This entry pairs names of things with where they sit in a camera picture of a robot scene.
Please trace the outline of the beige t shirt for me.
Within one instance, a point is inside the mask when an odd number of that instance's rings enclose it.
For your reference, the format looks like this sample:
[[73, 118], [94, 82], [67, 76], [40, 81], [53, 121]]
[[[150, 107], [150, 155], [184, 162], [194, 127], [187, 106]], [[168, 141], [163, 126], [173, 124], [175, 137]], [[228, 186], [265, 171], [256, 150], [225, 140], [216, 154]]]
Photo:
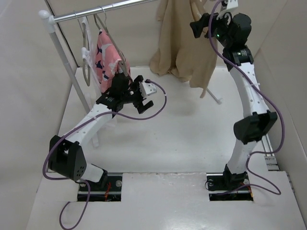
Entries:
[[150, 60], [150, 70], [172, 74], [192, 88], [201, 88], [203, 98], [216, 67], [217, 54], [205, 37], [195, 38], [190, 27], [189, 0], [162, 0], [156, 13], [161, 23], [158, 50]]

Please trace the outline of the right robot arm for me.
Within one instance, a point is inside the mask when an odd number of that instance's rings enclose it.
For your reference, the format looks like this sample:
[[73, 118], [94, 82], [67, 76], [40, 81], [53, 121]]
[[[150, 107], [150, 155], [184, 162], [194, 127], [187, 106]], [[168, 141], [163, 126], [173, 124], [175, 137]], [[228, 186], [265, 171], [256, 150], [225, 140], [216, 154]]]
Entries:
[[263, 97], [257, 92], [258, 82], [254, 72], [254, 59], [246, 45], [251, 32], [251, 19], [245, 14], [232, 16], [227, 13], [222, 19], [217, 13], [205, 13], [190, 23], [194, 37], [199, 38], [208, 28], [206, 38], [216, 38], [223, 46], [223, 60], [235, 81], [243, 106], [243, 119], [234, 124], [236, 137], [232, 156], [222, 174], [208, 174], [210, 191], [234, 190], [248, 180], [246, 162], [257, 143], [262, 140], [277, 121], [276, 112], [271, 112]]

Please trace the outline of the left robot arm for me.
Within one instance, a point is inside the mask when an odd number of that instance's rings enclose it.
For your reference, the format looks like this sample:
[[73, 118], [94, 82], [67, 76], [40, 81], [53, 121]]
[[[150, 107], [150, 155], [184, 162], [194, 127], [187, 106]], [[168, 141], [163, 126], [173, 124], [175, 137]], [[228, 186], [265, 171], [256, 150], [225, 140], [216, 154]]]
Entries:
[[96, 190], [107, 184], [107, 171], [86, 161], [83, 147], [99, 129], [112, 120], [125, 104], [132, 104], [139, 114], [153, 106], [143, 101], [156, 93], [154, 84], [139, 75], [130, 81], [124, 74], [116, 74], [111, 86], [101, 94], [90, 112], [66, 135], [54, 136], [50, 141], [48, 168], [75, 182], [90, 181]]

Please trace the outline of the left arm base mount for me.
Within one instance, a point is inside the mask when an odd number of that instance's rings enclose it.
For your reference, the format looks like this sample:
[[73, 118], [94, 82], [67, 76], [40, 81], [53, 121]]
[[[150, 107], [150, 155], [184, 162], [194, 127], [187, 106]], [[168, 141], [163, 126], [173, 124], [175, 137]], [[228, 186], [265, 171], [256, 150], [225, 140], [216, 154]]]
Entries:
[[106, 185], [100, 188], [94, 182], [89, 181], [90, 202], [120, 202], [122, 190], [122, 173], [108, 175]]

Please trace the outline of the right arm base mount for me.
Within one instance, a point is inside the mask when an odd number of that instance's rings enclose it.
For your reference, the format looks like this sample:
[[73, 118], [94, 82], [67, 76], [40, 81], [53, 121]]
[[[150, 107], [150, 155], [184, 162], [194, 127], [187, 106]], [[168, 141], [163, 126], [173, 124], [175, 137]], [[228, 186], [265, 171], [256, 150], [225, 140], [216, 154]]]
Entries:
[[242, 179], [229, 181], [223, 173], [207, 173], [205, 188], [209, 191], [210, 201], [253, 201], [247, 175]]

